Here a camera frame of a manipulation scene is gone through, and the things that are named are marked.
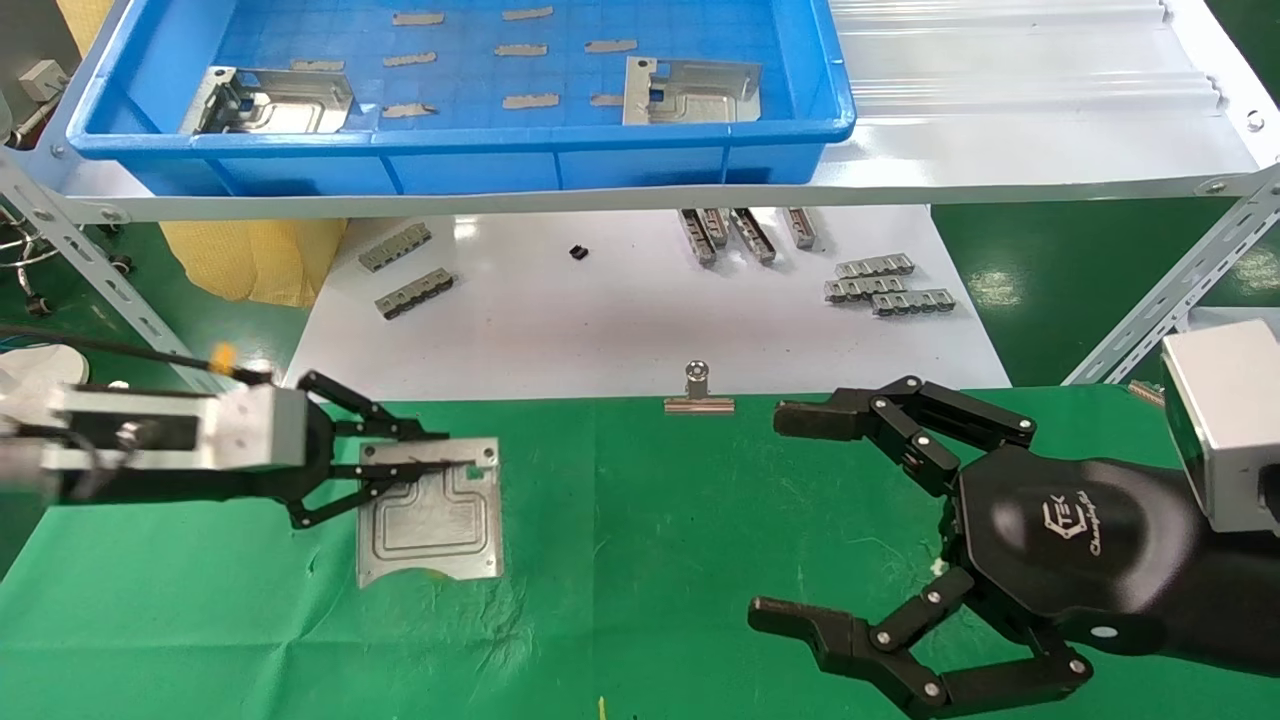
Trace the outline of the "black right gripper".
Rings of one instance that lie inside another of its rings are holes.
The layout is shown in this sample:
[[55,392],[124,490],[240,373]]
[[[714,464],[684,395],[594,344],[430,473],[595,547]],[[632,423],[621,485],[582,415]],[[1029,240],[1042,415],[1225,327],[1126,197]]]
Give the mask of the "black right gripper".
[[[952,719],[1068,698],[1093,667],[1062,639],[1102,651],[1180,646],[1176,593],[1201,541],[1201,511],[1179,471],[1039,456],[1025,450],[1032,419],[916,375],[837,388],[823,402],[782,401],[773,428],[867,439],[929,496],[956,493],[955,562],[964,569],[950,568],[883,621],[763,596],[750,602],[751,629],[804,642],[820,671],[872,684],[910,719]],[[934,434],[998,450],[960,473]],[[1024,641],[1030,657],[946,673],[920,664],[913,646],[966,602],[1006,639]]]

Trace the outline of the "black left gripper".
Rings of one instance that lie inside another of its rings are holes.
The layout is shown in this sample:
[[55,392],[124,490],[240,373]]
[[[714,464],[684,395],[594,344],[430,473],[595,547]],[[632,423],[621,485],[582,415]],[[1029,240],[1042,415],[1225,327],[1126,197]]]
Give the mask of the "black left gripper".
[[[234,497],[288,503],[288,518],[296,530],[315,528],[371,503],[390,488],[415,483],[429,471],[472,464],[417,457],[389,464],[334,464],[334,434],[398,442],[449,439],[451,434],[429,430],[416,418],[396,416],[381,404],[317,372],[306,373],[297,389],[303,392],[242,392],[230,401]],[[332,423],[306,393],[353,414],[355,419]],[[308,509],[306,498],[334,479],[356,480],[357,488]]]

